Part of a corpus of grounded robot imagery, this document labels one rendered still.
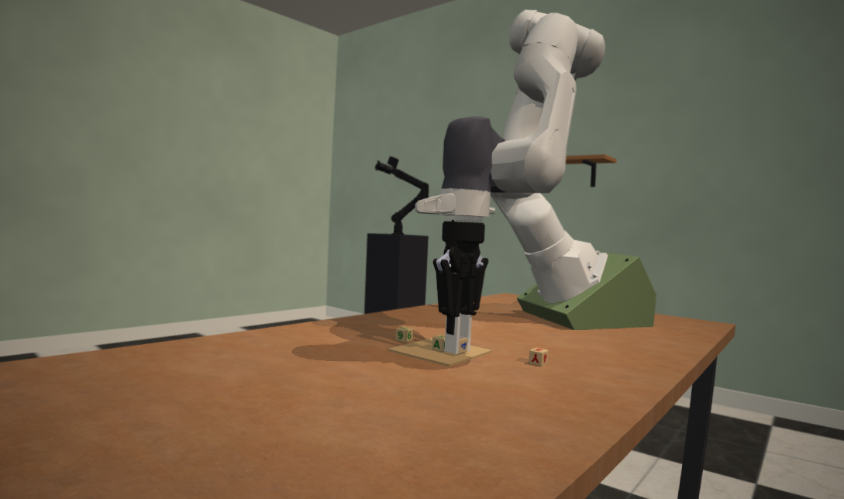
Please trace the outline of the tan flat mat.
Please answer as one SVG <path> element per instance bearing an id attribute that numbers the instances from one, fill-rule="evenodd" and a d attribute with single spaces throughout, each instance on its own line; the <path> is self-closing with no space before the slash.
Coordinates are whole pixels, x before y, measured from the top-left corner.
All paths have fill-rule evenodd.
<path id="1" fill-rule="evenodd" d="M 460 353 L 460 355 L 459 353 L 458 355 L 454 355 L 454 353 L 439 352 L 432 349 L 432 338 L 412 342 L 402 346 L 396 346 L 393 347 L 393 349 L 388 349 L 388 351 L 399 353 L 399 355 L 414 357 L 423 361 L 438 363 L 447 367 L 452 367 L 455 364 L 470 361 L 473 358 L 487 355 L 488 353 L 493 353 L 493 350 L 481 349 L 476 346 L 470 346 L 470 351 Z"/>

